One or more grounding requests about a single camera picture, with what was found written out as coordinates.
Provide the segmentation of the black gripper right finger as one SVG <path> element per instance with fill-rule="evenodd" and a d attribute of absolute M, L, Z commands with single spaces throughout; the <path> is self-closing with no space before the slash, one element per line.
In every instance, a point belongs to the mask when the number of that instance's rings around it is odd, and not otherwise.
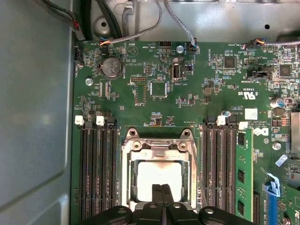
<path fill-rule="evenodd" d="M 198 213 L 180 202 L 175 202 L 168 184 L 163 185 L 163 200 L 168 218 L 174 225 L 252 225 L 239 216 L 213 206 L 206 206 Z"/>

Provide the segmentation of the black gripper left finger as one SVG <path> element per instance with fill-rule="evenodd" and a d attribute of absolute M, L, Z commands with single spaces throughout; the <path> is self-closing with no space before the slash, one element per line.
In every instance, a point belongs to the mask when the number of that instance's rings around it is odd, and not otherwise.
<path fill-rule="evenodd" d="M 162 186 L 152 185 L 152 201 L 142 202 L 142 209 L 132 211 L 125 206 L 114 206 L 85 219 L 80 225 L 160 225 L 163 217 Z"/>

